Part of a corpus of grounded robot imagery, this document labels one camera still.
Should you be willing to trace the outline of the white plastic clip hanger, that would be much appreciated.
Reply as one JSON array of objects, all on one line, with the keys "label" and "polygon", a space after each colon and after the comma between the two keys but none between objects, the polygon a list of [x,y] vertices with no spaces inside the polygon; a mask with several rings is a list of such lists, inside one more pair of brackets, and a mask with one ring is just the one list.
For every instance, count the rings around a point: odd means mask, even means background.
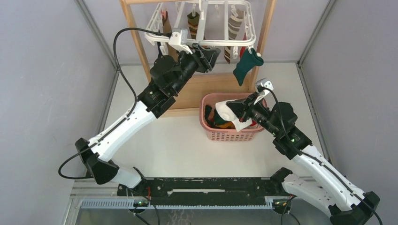
[{"label": "white plastic clip hanger", "polygon": [[[197,13],[200,14],[200,20],[199,20],[199,26],[198,26],[198,31],[197,31],[197,36],[196,36],[196,41],[198,40],[226,40],[228,39],[228,18],[231,16],[231,12],[233,9],[240,9],[242,11],[244,11],[244,19],[243,22],[241,24],[240,27],[240,31],[236,37],[235,40],[233,40],[233,42],[236,43],[236,41],[242,41],[242,38],[244,36],[244,33],[248,34],[248,17],[247,17],[247,13],[246,13],[246,6],[245,5],[213,5],[213,4],[209,4],[208,5],[208,9],[207,10],[203,10],[203,12],[207,12],[207,17],[203,20],[203,14],[201,15],[200,13],[200,8],[198,4],[185,4],[183,10],[181,10],[181,14],[180,14],[180,20],[179,23],[177,23],[176,25],[176,19],[178,16],[178,12],[180,11],[179,9],[180,3],[175,2],[175,9],[171,9],[171,5],[172,3],[163,3],[161,10],[165,9],[168,11],[168,17],[169,17],[169,22],[171,25],[171,29],[172,31],[175,28],[180,28],[180,29],[187,29],[188,30],[188,37],[187,39],[192,39],[191,38],[191,34],[189,31],[189,26],[188,26],[188,22],[187,22],[187,15],[190,12],[196,11]],[[150,33],[146,33],[145,34],[145,38],[147,39],[147,41],[152,40],[153,38],[148,38],[148,36],[146,37],[146,35],[148,34],[155,34],[157,36],[165,36],[166,37],[166,43],[168,43],[169,38],[171,36],[171,33],[164,33],[163,32],[163,25],[162,25],[162,18],[159,16],[157,16],[157,20],[156,22],[154,22],[152,24],[152,28],[148,29],[150,31]],[[161,45],[161,51],[163,54],[167,54],[168,50],[166,48],[166,43],[164,42],[155,42],[155,44],[160,43]],[[232,58],[236,59],[238,57],[238,47],[232,47]]]}]

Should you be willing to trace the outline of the dark green sock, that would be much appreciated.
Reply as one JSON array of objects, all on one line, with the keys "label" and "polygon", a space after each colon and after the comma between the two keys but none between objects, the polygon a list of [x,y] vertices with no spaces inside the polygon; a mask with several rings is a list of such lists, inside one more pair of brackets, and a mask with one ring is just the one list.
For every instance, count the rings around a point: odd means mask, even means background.
[{"label": "dark green sock", "polygon": [[246,75],[254,67],[259,67],[264,64],[262,55],[255,51],[254,48],[246,49],[240,61],[236,64],[236,68],[233,70],[233,75],[237,80],[239,86],[242,86]]}]

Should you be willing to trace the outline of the olive orange striped sock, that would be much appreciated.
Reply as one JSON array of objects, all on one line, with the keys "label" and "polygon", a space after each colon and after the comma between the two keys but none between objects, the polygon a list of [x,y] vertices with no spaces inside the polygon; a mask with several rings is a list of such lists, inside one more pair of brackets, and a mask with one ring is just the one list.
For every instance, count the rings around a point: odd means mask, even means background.
[{"label": "olive orange striped sock", "polygon": [[200,20],[200,14],[197,13],[196,11],[190,12],[187,15],[187,22],[192,39],[196,39],[199,20]]}]

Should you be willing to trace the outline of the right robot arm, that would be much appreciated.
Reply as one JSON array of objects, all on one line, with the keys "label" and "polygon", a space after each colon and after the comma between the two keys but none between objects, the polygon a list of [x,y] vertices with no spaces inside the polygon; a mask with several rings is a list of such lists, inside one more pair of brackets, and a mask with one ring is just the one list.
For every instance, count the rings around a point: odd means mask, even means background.
[{"label": "right robot arm", "polygon": [[376,208],[379,196],[364,192],[340,173],[299,130],[290,103],[276,102],[272,109],[257,101],[257,93],[245,99],[228,100],[228,114],[239,122],[253,120],[274,137],[275,148],[290,161],[310,173],[318,185],[301,179],[292,170],[280,168],[271,177],[272,191],[277,195],[289,193],[321,210],[334,225],[364,225],[372,216],[382,224]]}]

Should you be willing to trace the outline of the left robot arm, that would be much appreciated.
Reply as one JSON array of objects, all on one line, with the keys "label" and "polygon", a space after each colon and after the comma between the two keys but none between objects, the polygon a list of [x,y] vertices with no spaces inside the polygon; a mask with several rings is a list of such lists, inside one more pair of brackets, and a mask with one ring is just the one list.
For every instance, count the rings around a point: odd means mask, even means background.
[{"label": "left robot arm", "polygon": [[151,80],[133,106],[98,135],[76,141],[80,158],[98,185],[119,183],[135,195],[146,191],[147,183],[137,169],[118,166],[112,158],[136,132],[162,116],[175,103],[175,98],[194,73],[212,71],[221,53],[218,48],[204,48],[196,43],[191,51],[181,51],[178,60],[169,55],[157,58],[150,69]]}]

